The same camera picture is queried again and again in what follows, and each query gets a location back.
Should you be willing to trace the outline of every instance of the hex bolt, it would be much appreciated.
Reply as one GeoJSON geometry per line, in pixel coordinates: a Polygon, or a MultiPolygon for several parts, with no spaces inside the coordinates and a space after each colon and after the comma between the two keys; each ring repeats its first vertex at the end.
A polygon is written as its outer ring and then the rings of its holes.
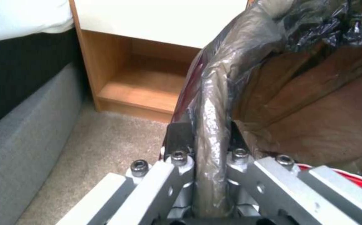
{"type": "Polygon", "coordinates": [[[133,161],[131,163],[130,168],[131,168],[131,174],[137,178],[143,177],[149,171],[149,165],[143,159],[138,159],[133,161]]]}
{"type": "Polygon", "coordinates": [[[188,155],[184,151],[174,151],[171,153],[171,163],[175,166],[183,166],[188,161],[188,155]]]}
{"type": "Polygon", "coordinates": [[[246,151],[246,149],[243,148],[237,148],[233,150],[231,160],[238,165],[247,163],[248,151],[246,151]]]}
{"type": "Polygon", "coordinates": [[[287,155],[277,155],[275,157],[275,161],[277,161],[280,165],[289,171],[292,170],[292,167],[295,164],[295,161],[287,155]]]}

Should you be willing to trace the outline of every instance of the wooden cabinet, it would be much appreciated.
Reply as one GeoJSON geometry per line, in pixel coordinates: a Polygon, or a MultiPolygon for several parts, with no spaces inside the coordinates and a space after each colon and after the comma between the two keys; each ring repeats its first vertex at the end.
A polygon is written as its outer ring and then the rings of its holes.
{"type": "Polygon", "coordinates": [[[70,0],[97,111],[169,122],[189,64],[245,0],[70,0]]]}

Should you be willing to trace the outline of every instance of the bolt hole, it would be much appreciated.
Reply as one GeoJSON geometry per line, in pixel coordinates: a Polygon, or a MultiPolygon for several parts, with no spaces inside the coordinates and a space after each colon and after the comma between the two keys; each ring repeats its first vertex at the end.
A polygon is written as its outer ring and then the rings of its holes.
{"type": "Polygon", "coordinates": [[[246,150],[243,148],[237,148],[234,151],[236,155],[246,155],[246,150]]]}
{"type": "Polygon", "coordinates": [[[318,202],[315,203],[315,212],[320,210],[320,204],[318,202]]]}
{"type": "Polygon", "coordinates": [[[172,191],[173,191],[173,189],[172,189],[172,187],[170,186],[170,188],[168,189],[168,196],[169,196],[169,197],[172,195],[172,191]]]}
{"type": "Polygon", "coordinates": [[[258,192],[260,192],[261,194],[264,194],[264,192],[265,192],[265,186],[264,186],[261,182],[257,182],[257,190],[258,190],[258,192]]]}
{"type": "Polygon", "coordinates": [[[175,152],[174,155],[177,157],[182,156],[182,152],[175,152]]]}
{"type": "Polygon", "coordinates": [[[143,163],[142,161],[136,161],[136,162],[134,163],[134,165],[135,165],[136,168],[142,168],[143,165],[144,165],[144,163],[143,163]]]}
{"type": "Polygon", "coordinates": [[[277,159],[285,163],[293,163],[293,159],[287,155],[278,155],[277,159]]]}

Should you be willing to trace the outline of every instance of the beige carpet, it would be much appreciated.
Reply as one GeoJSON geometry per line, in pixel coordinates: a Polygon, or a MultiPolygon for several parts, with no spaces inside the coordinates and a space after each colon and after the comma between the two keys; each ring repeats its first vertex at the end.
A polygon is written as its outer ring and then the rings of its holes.
{"type": "Polygon", "coordinates": [[[63,152],[17,225],[57,223],[107,173],[159,155],[166,124],[103,112],[85,100],[63,152]]]}

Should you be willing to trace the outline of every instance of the grey fabric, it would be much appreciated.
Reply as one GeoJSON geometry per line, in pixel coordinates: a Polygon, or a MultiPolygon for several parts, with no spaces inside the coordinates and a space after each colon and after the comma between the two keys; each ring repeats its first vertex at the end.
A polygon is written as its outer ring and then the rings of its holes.
{"type": "Polygon", "coordinates": [[[55,165],[83,100],[80,76],[67,65],[0,120],[0,225],[17,221],[55,165]]]}

